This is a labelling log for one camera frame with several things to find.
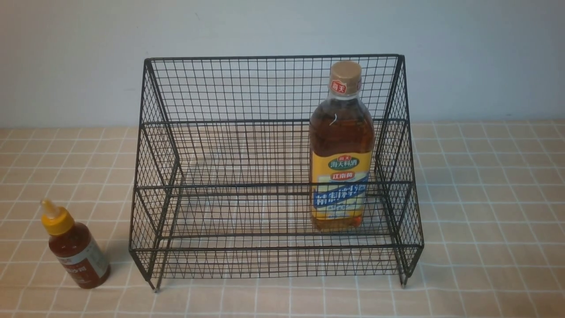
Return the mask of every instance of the plastic bottle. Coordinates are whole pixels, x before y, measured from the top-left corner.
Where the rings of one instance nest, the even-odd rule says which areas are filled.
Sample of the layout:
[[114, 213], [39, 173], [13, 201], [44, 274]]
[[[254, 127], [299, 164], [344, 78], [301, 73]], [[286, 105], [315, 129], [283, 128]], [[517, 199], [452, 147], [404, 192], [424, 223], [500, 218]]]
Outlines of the plastic bottle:
[[49, 233], [49, 249], [80, 288], [103, 284], [110, 275], [110, 264], [96, 244], [88, 227], [75, 222], [67, 209], [48, 199], [41, 201], [41, 223]]
[[363, 219], [375, 145], [373, 120], [359, 99], [361, 67], [353, 61], [332, 65], [329, 93], [310, 117], [310, 181], [341, 182], [312, 187], [312, 222], [319, 230], [357, 227]]

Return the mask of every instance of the amber liquid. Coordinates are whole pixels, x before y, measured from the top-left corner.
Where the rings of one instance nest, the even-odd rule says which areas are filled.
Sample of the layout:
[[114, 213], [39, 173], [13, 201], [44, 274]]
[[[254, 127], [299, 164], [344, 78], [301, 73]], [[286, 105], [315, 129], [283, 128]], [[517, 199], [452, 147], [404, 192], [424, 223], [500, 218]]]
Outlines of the amber liquid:
[[[310, 117], [310, 151], [321, 157], [372, 152], [375, 145], [373, 120], [357, 96], [342, 100], [330, 95]], [[312, 182], [310, 156], [310, 182]], [[320, 220], [312, 216], [318, 230], [341, 230], [361, 225], [363, 216]]]
[[[75, 222], [75, 225], [66, 233], [58, 236], [49, 237], [49, 248], [51, 252], [57, 257], [71, 257], [77, 255], [84, 250], [90, 240], [92, 240], [90, 230], [86, 225]], [[102, 277], [98, 277], [96, 272], [88, 272], [88, 277], [91, 278], [87, 283], [77, 282], [77, 285], [83, 289], [91, 289], [103, 284], [110, 276], [110, 266]]]

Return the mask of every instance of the red logo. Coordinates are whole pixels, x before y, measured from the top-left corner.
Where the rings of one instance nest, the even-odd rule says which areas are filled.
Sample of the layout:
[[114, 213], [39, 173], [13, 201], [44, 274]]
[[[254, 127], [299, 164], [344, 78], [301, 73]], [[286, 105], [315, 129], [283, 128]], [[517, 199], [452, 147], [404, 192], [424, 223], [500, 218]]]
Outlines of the red logo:
[[332, 179], [332, 181], [345, 181], [352, 179], [354, 176], [355, 173], [353, 171], [344, 171], [344, 172], [332, 173], [330, 178]]
[[345, 91], [347, 90], [347, 85], [345, 85], [344, 83], [342, 83], [339, 80], [332, 80], [332, 90], [336, 93], [339, 94], [345, 94]]

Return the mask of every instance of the wire basket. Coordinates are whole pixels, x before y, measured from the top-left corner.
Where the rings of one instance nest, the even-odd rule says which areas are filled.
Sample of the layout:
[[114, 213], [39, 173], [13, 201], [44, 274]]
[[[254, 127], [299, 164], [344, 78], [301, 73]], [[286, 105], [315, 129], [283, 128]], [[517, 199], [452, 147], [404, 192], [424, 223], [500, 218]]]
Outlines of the wire basket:
[[[308, 122], [332, 64], [363, 68], [375, 134], [360, 227], [310, 220]], [[145, 60], [129, 250], [164, 278], [397, 274], [424, 247], [403, 55]]]

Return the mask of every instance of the yellow bottle label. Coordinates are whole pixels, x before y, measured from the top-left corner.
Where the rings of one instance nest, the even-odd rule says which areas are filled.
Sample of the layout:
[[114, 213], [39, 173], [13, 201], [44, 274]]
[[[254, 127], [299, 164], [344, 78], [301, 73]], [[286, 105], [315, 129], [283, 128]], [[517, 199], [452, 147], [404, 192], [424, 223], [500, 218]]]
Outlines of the yellow bottle label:
[[[312, 152], [312, 182], [366, 182], [371, 153], [340, 153], [320, 157]], [[341, 184], [312, 187], [312, 214], [320, 220], [363, 214], [367, 185]]]

